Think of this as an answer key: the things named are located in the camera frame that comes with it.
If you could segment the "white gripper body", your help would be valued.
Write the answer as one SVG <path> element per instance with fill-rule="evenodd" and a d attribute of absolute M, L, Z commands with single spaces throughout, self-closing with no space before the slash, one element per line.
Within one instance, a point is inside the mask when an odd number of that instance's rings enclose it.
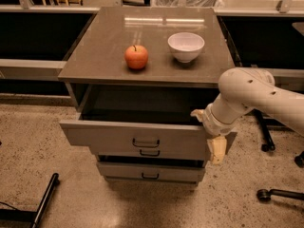
<path fill-rule="evenodd" d="M 222 123 L 212 113 L 212 105 L 209 104 L 202 113 L 202 123 L 205 130 L 212 136 L 226 136 L 234 128 L 234 124 Z"/>

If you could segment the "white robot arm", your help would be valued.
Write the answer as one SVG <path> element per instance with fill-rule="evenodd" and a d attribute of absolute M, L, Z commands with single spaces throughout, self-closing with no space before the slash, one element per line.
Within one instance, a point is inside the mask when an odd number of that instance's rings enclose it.
<path fill-rule="evenodd" d="M 210 135 L 207 146 L 212 164 L 225 156 L 226 136 L 236 119 L 254 109 L 304 135 L 304 95 L 275 86 L 274 76 L 265 69 L 235 67 L 218 79 L 219 95 L 205 109 L 195 109 L 196 117 Z"/>

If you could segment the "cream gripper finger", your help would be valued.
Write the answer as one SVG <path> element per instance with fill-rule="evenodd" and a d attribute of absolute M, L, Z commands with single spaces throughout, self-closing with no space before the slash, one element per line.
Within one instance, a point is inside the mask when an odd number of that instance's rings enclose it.
<path fill-rule="evenodd" d="M 210 151 L 210 161 L 212 164 L 221 164 L 227 147 L 227 140 L 224 136 L 217 136 L 207 140 Z"/>
<path fill-rule="evenodd" d="M 204 112 L 203 109 L 195 109 L 195 110 L 193 110 L 193 111 L 190 113 L 190 116 L 191 116 L 191 117 L 195 117 L 195 118 L 197 118 L 198 120 L 201 120 L 201 119 L 202 119 L 202 116 L 203 116 L 203 112 Z"/>

